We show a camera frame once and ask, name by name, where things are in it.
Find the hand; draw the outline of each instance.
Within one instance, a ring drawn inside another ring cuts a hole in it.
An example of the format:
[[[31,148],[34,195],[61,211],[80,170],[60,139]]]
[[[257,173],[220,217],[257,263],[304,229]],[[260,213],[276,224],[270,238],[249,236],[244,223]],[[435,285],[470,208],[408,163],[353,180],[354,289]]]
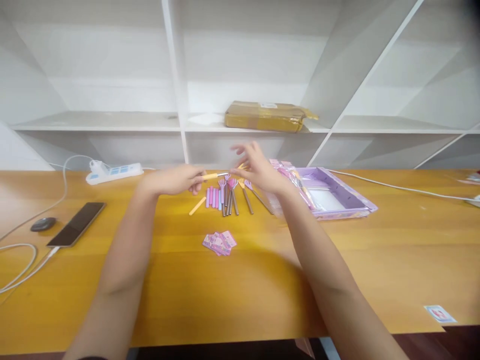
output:
[[[197,195],[204,182],[202,175],[206,174],[203,167],[184,164],[149,173],[138,187],[155,196],[176,195],[187,189],[193,195]]]
[[[234,145],[231,149],[236,150],[237,155],[245,154],[235,168],[230,170],[232,174],[250,180],[262,190],[276,195],[293,186],[286,177],[274,169],[255,141]],[[249,167],[249,171],[238,169],[241,164]]]

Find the computer mouse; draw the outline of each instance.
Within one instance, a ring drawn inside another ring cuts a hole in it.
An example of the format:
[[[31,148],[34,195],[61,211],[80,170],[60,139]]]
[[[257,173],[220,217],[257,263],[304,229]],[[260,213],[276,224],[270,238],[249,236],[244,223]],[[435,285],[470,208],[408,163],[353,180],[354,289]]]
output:
[[[57,219],[54,217],[44,217],[40,220],[35,221],[35,223],[31,226],[30,231],[33,232],[40,232],[50,229],[55,223]]]

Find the wooden table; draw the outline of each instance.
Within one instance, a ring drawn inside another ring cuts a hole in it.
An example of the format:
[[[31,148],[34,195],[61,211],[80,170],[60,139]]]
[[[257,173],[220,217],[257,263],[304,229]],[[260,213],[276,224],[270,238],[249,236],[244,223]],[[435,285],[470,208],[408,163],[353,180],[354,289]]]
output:
[[[470,171],[350,170],[389,184],[473,197]],[[45,244],[88,201],[107,206],[73,248],[60,250],[26,283],[0,295],[0,354],[64,351],[77,332],[99,279],[105,255],[139,177],[95,186],[86,173],[68,173],[67,200],[45,216],[61,223],[44,233],[32,222],[2,246]],[[322,225],[341,251],[363,294],[392,333],[441,332],[423,308],[443,306],[459,325],[480,323],[480,208],[340,177],[375,203],[368,218]],[[63,191],[60,172],[0,173],[3,233],[46,208]],[[132,345],[238,342],[326,334],[299,267],[285,223],[250,196],[250,215],[237,192],[240,216],[222,218],[198,197],[162,196],[155,216],[150,266]],[[205,234],[230,230],[238,242],[230,257],[202,246]],[[29,261],[27,247],[0,254],[0,284]]]

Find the power strip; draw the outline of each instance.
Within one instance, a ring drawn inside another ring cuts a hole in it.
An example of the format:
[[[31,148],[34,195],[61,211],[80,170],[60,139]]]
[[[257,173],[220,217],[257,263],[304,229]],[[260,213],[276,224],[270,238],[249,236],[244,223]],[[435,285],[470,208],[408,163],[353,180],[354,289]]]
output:
[[[480,208],[480,195],[477,195],[474,197],[476,201],[468,201],[466,200],[467,203],[475,205],[476,207]]]
[[[85,179],[90,185],[97,185],[113,180],[129,178],[132,176],[142,175],[144,173],[142,165],[139,162],[107,169],[101,161],[98,161],[97,163],[94,163],[93,166],[92,163],[90,163],[90,168],[92,172],[89,173]]]

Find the smartphone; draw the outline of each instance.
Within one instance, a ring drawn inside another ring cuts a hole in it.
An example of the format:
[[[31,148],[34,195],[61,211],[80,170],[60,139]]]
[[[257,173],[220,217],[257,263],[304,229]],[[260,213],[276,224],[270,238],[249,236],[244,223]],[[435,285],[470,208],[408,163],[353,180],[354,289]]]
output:
[[[104,202],[87,202],[46,246],[69,248],[75,245],[105,205]]]

